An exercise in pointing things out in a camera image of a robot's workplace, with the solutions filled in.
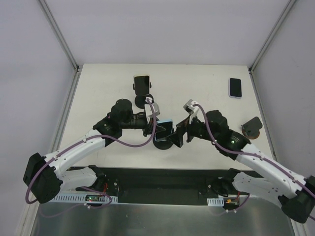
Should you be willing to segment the black phone blue case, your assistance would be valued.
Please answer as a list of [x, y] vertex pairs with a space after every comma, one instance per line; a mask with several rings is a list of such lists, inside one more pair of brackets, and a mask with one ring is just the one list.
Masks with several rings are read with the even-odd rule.
[[173, 120], [164, 119], [157, 121], [157, 128], [154, 136], [154, 141], [162, 142], [166, 137], [174, 132]]

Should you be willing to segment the black round-base phone stand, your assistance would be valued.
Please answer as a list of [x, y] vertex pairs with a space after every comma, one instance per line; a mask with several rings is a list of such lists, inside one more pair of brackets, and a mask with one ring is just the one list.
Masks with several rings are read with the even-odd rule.
[[151, 97], [152, 99], [154, 99], [154, 97], [149, 93], [148, 95], [135, 95], [135, 105], [137, 108], [140, 109], [144, 109], [145, 107], [145, 97]]

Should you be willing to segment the black phone cream case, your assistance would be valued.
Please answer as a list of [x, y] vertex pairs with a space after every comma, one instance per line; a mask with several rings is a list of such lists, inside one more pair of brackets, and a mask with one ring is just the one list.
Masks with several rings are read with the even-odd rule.
[[148, 95], [152, 87], [149, 75], [134, 76], [133, 89], [135, 95]]

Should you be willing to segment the black phone lavender case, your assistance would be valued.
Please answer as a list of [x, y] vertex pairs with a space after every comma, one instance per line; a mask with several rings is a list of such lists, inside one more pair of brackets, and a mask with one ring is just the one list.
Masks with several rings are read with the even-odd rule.
[[231, 98], [242, 97], [242, 81], [241, 79], [230, 78], [229, 79], [229, 96]]

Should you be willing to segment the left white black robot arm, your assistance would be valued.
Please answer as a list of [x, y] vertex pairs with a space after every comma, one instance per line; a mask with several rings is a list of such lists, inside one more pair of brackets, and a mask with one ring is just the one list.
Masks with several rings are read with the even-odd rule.
[[[26, 203], [47, 203], [61, 191], [89, 187], [100, 192], [105, 185], [104, 174], [95, 166], [80, 170], [69, 170], [86, 156], [117, 142], [127, 147], [140, 148], [147, 145], [154, 135], [162, 131], [158, 125], [158, 104], [146, 97], [144, 111], [133, 113], [128, 99], [119, 99], [111, 111], [98, 121], [91, 130], [74, 143], [44, 156], [33, 154], [27, 163], [23, 182], [27, 185]], [[128, 144], [119, 138], [123, 129], [141, 129], [149, 139], [142, 144]]]

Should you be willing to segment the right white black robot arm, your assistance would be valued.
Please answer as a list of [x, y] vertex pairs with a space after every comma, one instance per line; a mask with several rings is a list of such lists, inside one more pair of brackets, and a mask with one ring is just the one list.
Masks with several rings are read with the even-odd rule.
[[276, 206], [290, 219], [306, 223], [315, 207], [315, 178], [304, 177], [268, 158], [248, 138], [233, 131], [227, 119], [218, 110], [204, 113], [204, 122], [197, 117], [188, 117], [167, 136], [177, 147], [187, 141], [200, 138], [210, 141], [224, 156], [231, 158], [258, 173], [251, 177], [242, 171], [232, 170], [232, 176], [221, 183], [227, 194], [246, 192], [263, 198]]

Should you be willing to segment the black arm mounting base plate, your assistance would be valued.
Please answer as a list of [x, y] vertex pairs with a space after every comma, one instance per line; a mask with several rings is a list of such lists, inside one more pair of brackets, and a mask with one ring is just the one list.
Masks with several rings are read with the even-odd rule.
[[119, 203], [205, 206], [219, 193], [236, 195], [231, 182], [239, 170], [98, 168], [90, 188]]

